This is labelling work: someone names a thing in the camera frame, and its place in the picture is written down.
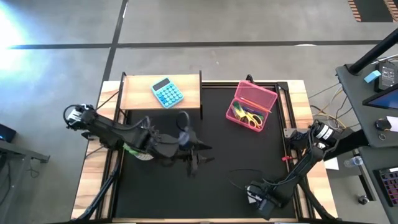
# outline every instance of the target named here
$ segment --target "black table surface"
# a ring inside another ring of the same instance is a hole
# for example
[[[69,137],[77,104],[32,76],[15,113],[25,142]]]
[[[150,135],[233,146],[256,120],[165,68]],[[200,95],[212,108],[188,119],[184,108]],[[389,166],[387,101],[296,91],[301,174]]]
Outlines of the black table surface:
[[[359,153],[363,158],[364,165],[368,170],[371,181],[380,198],[380,202],[386,211],[387,217],[392,224],[398,223],[398,207],[390,207],[388,205],[376,176],[373,174],[374,170],[398,167],[398,148],[375,149],[371,147],[360,147]]]
[[[363,80],[364,77],[375,70],[375,67],[375,65],[368,65],[359,76],[350,74],[345,66],[338,67],[336,72],[369,145],[372,147],[398,147],[397,132],[384,131],[386,140],[382,141],[379,139],[378,130],[374,126],[374,122],[380,118],[386,119],[386,116],[398,117],[398,110],[362,105],[363,100],[376,94],[374,84],[366,83]]]
[[[203,151],[215,160],[199,166],[196,178],[187,177],[186,165],[176,162],[162,167],[154,161],[140,161],[125,153],[116,202],[118,218],[260,218],[248,203],[245,191],[230,184],[228,171],[239,168],[259,169],[266,179],[287,174],[282,162],[284,148],[277,105],[260,133],[225,118],[234,88],[203,89],[203,121],[198,110],[187,110],[197,136],[213,149]],[[136,110],[128,114],[128,123],[144,115],[162,133],[178,136],[177,110]],[[245,186],[260,180],[255,172],[239,171],[231,180]],[[295,218],[292,200],[283,209],[276,208],[273,218]]]

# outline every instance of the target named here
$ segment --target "concrete floor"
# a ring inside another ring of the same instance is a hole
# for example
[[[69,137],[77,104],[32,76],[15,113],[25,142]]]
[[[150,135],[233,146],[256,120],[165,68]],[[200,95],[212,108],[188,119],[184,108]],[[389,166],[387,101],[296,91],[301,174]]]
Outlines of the concrete floor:
[[[9,44],[110,44],[122,0],[0,1],[0,24]],[[124,14],[120,43],[283,40],[377,40],[393,23],[358,23],[346,0],[137,0]],[[354,62],[372,45],[316,47],[207,47],[117,49],[110,80],[127,74],[203,71],[204,80],[301,79],[308,95],[334,83],[335,67]],[[394,47],[387,54],[393,54]],[[96,104],[109,49],[0,50],[0,123],[16,129],[16,143],[51,154],[27,174],[9,223],[62,222],[70,218],[87,142],[65,129],[63,109]],[[311,98],[326,105],[334,90]],[[341,94],[327,110],[335,113]],[[342,111],[349,108],[347,103]],[[342,118],[356,124],[353,113]],[[357,177],[331,179],[339,217],[386,223],[378,202],[358,205]],[[349,189],[339,185],[349,185]]]

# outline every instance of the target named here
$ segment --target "pink box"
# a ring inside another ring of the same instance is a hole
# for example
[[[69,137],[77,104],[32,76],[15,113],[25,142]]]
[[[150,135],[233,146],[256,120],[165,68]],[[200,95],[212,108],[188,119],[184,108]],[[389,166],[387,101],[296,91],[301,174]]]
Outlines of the pink box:
[[[253,131],[260,132],[265,126],[269,112],[256,105],[259,105],[270,111],[277,97],[278,94],[274,93],[273,91],[269,91],[263,87],[252,84],[249,81],[242,80],[239,82],[239,85],[236,88],[234,99],[232,100],[226,112],[226,119],[229,119],[235,123],[243,125]],[[233,103],[235,101],[238,101],[241,106],[257,111],[258,113],[263,115],[264,120],[262,121],[262,125],[260,128],[255,128],[235,118],[235,115],[232,111]]]

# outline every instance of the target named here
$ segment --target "monitor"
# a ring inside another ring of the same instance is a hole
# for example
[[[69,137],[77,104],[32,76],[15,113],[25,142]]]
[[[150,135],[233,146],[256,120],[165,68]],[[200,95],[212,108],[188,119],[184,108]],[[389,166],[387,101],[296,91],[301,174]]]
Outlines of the monitor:
[[[362,104],[377,108],[398,110],[398,84],[364,100]]]

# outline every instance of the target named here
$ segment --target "blue calculator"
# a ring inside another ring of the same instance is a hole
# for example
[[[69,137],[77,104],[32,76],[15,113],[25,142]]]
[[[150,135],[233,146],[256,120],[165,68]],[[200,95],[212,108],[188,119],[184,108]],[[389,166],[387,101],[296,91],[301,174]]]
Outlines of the blue calculator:
[[[152,85],[151,89],[164,108],[171,108],[184,99],[181,91],[169,78],[165,78],[155,85]]]

